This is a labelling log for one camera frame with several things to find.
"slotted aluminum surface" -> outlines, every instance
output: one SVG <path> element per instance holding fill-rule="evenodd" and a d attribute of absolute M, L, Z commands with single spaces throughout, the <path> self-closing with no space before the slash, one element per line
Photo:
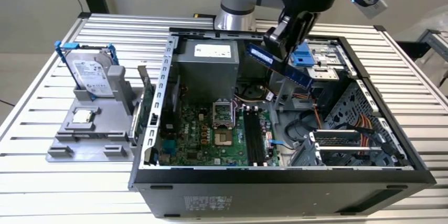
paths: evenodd
<path fill-rule="evenodd" d="M 273 25 L 273 22 L 259 21 L 257 29 L 265 31 Z M 169 27 L 212 28 L 212 20 L 93 14 L 76 21 L 65 40 L 89 45 L 112 42 L 120 63 L 127 67 L 127 79 L 133 85 L 141 85 L 136 70 L 140 64 L 148 66 L 151 81 L 157 82 Z M 427 83 L 387 33 L 372 26 L 317 24 L 312 34 L 348 39 L 437 185 L 368 217 L 187 221 L 447 223 L 447 100 Z M 127 189 L 131 163 L 45 162 L 52 137 L 72 103 L 73 85 L 67 68 L 53 54 L 0 127 L 0 223 L 165 223 L 167 220 L 153 219 L 140 194 Z"/>

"product label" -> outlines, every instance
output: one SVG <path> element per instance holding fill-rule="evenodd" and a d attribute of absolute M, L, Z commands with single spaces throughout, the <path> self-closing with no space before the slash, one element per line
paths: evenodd
<path fill-rule="evenodd" d="M 229 210 L 232 196 L 184 196 L 188 211 Z"/>
<path fill-rule="evenodd" d="M 96 61 L 73 60 L 73 66 L 81 85 L 97 97 L 113 95 L 104 69 Z"/>
<path fill-rule="evenodd" d="M 271 59 L 268 56 L 265 56 L 261 52 L 259 52 L 257 50 L 255 50 L 253 48 L 251 49 L 251 53 L 259 57 L 261 60 L 264 60 L 265 62 L 268 62 L 269 64 L 272 64 L 273 59 Z"/>
<path fill-rule="evenodd" d="M 273 98 L 273 93 L 269 91 L 269 93 L 265 95 L 265 99 L 271 102 Z"/>
<path fill-rule="evenodd" d="M 231 58 L 231 45 L 197 44 L 195 46 L 195 56 Z"/>

